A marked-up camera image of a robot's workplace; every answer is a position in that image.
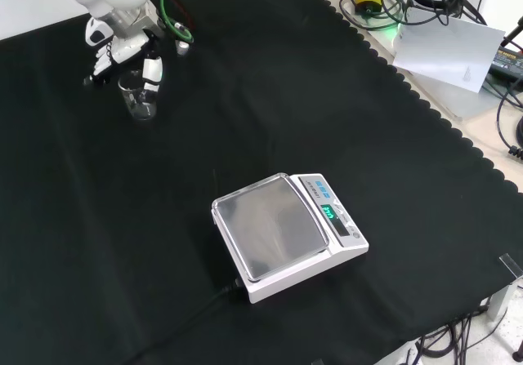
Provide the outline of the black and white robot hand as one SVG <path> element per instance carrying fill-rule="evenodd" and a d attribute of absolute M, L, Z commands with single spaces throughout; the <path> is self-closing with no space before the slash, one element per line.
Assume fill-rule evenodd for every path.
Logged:
<path fill-rule="evenodd" d="M 145 94 L 157 94 L 163 78 L 163 61 L 157 50 L 159 38 L 148 29 L 130 38 L 118 38 L 108 24 L 91 18 L 86 25 L 86 43 L 98 47 L 92 72 L 83 85 L 102 85 L 137 61 L 143 61 L 141 81 Z"/>

